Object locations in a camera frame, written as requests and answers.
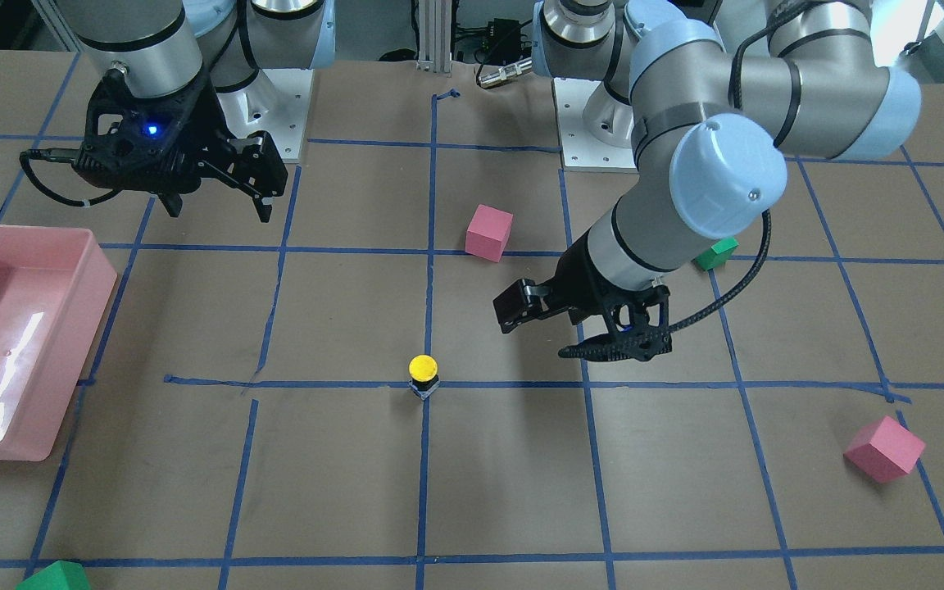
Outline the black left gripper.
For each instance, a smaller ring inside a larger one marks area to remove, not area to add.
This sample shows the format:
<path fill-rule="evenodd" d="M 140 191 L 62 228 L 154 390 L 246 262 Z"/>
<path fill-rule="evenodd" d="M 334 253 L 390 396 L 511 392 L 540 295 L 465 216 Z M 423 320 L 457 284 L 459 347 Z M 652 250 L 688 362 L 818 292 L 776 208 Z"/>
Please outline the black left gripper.
<path fill-rule="evenodd" d="M 604 279 L 589 258 L 588 244 L 576 242 L 559 259 L 550 279 L 554 306 L 579 325 L 600 316 L 606 331 L 558 351 L 558 357 L 589 362 L 649 361 L 672 352 L 666 285 L 625 290 Z"/>

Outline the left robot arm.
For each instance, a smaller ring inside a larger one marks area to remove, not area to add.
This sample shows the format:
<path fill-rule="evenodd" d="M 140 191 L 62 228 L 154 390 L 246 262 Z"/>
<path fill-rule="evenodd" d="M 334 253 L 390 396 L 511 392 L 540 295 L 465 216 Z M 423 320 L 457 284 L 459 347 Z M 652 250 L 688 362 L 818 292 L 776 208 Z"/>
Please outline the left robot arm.
<path fill-rule="evenodd" d="M 718 30 L 670 1 L 543 1 L 534 71 L 618 85 L 632 109 L 639 179 L 563 253 L 554 276 L 494 299 L 503 333 L 533 319 L 592 316 L 603 334 L 562 358 L 647 361 L 716 313 L 760 272 L 786 156 L 886 157 L 913 133 L 918 80 L 875 63 L 869 1 L 768 1 L 765 27 L 728 52 Z M 748 273 L 677 324 L 662 279 L 720 240 L 763 223 Z"/>

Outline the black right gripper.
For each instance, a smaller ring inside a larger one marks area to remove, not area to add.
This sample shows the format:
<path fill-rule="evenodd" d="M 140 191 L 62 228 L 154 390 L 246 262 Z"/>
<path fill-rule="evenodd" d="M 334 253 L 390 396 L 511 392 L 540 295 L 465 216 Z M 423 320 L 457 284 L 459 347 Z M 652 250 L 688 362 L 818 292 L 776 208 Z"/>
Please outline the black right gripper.
<path fill-rule="evenodd" d="M 137 98 L 120 70 L 98 82 L 85 122 L 85 137 L 71 167 L 95 187 L 155 193 L 171 218 L 184 198 L 213 178 L 251 198 L 261 223 L 269 223 L 288 171 L 265 131 L 237 138 L 226 124 L 209 75 L 200 70 L 182 89 L 159 98 Z"/>

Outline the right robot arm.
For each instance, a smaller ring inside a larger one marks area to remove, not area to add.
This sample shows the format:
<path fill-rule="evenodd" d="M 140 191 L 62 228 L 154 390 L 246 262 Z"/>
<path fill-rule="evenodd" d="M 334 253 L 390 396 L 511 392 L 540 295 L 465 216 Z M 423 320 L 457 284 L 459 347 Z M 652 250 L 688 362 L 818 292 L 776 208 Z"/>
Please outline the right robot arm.
<path fill-rule="evenodd" d="M 100 71 L 81 146 L 20 157 L 67 164 L 101 197 L 53 201 L 89 208 L 120 192 L 152 194 L 177 217 L 204 179 L 247 194 L 267 223 L 288 184 L 274 138 L 298 98 L 273 70 L 323 70 L 336 57 L 333 1 L 62 1 L 65 22 Z"/>

